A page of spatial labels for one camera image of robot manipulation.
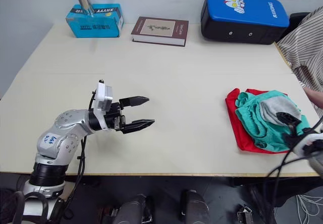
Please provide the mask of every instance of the hardcover book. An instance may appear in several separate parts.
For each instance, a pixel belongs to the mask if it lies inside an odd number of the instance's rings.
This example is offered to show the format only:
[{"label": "hardcover book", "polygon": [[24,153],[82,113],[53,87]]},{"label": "hardcover book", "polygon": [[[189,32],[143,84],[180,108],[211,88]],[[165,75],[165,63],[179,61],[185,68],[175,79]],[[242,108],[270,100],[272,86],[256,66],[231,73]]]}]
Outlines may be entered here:
[{"label": "hardcover book", "polygon": [[131,34],[133,41],[185,46],[188,21],[139,17]]}]

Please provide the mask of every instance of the cartoon logo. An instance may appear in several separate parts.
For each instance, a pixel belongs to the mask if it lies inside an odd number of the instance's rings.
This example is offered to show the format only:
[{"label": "cartoon logo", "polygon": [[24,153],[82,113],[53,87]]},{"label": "cartoon logo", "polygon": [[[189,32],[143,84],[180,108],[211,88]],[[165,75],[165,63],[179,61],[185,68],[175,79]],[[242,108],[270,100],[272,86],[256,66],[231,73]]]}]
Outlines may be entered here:
[{"label": "cartoon logo", "polygon": [[243,0],[225,0],[224,3],[231,7],[234,8],[234,11],[244,14],[244,1]]}]

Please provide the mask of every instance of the red cloth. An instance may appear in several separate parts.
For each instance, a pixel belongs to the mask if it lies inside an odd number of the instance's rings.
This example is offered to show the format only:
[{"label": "red cloth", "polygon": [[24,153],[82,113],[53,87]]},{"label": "red cloth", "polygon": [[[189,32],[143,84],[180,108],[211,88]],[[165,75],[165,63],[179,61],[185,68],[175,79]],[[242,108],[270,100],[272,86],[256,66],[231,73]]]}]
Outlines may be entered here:
[{"label": "red cloth", "polygon": [[[256,90],[256,89],[247,89],[246,92],[249,92],[254,95],[259,95],[259,94],[266,93],[267,91],[260,91],[260,90]],[[240,122],[239,118],[237,117],[237,115],[235,113],[235,110],[237,109],[236,99],[238,98],[239,94],[240,94],[240,90],[238,88],[235,88],[227,95],[227,98],[226,98],[228,113],[229,113],[232,129],[233,129],[234,135],[236,137],[238,147],[241,150],[250,151],[250,152],[269,153],[269,154],[285,153],[286,151],[284,151],[284,152],[266,151],[266,150],[258,148],[254,145],[253,139],[246,132],[242,123]]]}]

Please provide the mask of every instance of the blue case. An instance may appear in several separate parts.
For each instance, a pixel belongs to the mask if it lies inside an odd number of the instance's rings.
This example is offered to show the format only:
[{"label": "blue case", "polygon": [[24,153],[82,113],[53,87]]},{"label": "blue case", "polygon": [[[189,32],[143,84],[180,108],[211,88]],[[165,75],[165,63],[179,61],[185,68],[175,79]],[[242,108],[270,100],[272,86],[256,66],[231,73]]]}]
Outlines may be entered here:
[{"label": "blue case", "polygon": [[271,44],[288,26],[278,0],[205,0],[201,12],[203,36],[220,41]]},{"label": "blue case", "polygon": [[66,21],[76,37],[119,37],[123,16],[119,4],[93,4],[93,15],[85,15],[74,5]]}]

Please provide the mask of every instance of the teal cloth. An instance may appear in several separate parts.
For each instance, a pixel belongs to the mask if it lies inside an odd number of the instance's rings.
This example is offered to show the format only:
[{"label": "teal cloth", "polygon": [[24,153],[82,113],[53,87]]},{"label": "teal cloth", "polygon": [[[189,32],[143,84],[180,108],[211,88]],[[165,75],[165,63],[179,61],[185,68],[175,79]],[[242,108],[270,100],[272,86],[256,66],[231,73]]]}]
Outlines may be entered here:
[{"label": "teal cloth", "polygon": [[[235,112],[244,129],[254,139],[255,146],[271,152],[282,152],[289,149],[282,138],[282,133],[290,133],[288,127],[266,122],[260,115],[259,103],[275,96],[283,96],[290,100],[289,97],[276,90],[260,95],[242,92],[236,100]],[[301,121],[296,127],[297,134],[301,134],[303,128],[309,127],[306,116],[302,115]]]}]

